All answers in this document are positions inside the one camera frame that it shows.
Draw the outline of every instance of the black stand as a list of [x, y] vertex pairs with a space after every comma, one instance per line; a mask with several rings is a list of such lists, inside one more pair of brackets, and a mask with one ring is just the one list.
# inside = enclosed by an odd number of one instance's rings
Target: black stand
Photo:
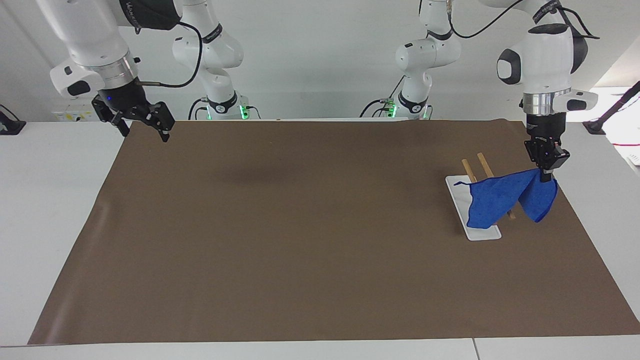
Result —
[[0, 111], [0, 124], [3, 125], [4, 130], [0, 130], [0, 135], [18, 135], [22, 128], [27, 124], [25, 121], [11, 120]]
[[629, 102], [634, 96], [636, 96], [640, 92], [640, 81], [638, 81], [631, 89], [627, 90], [624, 95], [616, 102], [611, 109], [607, 110], [604, 115], [602, 115], [596, 121], [585, 121], [582, 123], [584, 127], [589, 131], [589, 134], [592, 135], [606, 135], [607, 133], [602, 130], [602, 126], [604, 125], [609, 118], [611, 118], [615, 113], [620, 111], [622, 107]]

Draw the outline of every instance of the brown table surface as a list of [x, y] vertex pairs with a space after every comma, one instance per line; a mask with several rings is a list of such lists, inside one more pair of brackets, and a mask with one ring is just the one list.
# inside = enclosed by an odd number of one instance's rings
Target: brown table surface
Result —
[[468, 241], [445, 185], [522, 123], [134, 124], [30, 344], [640, 334], [562, 192]]

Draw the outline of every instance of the wooden handle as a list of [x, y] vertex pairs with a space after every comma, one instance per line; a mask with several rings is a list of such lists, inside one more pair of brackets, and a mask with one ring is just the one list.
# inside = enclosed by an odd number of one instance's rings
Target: wooden handle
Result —
[[469, 176], [469, 180], [472, 183], [477, 183], [478, 179], [476, 179], [476, 176], [474, 175], [474, 171], [471, 170], [471, 165], [469, 165], [469, 160], [462, 159], [462, 166], [465, 167], [465, 171], [467, 172], [467, 175]]
[[[482, 152], [478, 152], [478, 160], [480, 160], [480, 164], [482, 164], [482, 168], [484, 169], [484, 172], [486, 173], [487, 177], [495, 177], [495, 175], [493, 174], [493, 171], [491, 171], [491, 168], [489, 167], [489, 163], [486, 161], [486, 158], [484, 157], [484, 154]], [[513, 211], [511, 210], [507, 211], [507, 215], [512, 220], [516, 219], [516, 216], [513, 214]]]

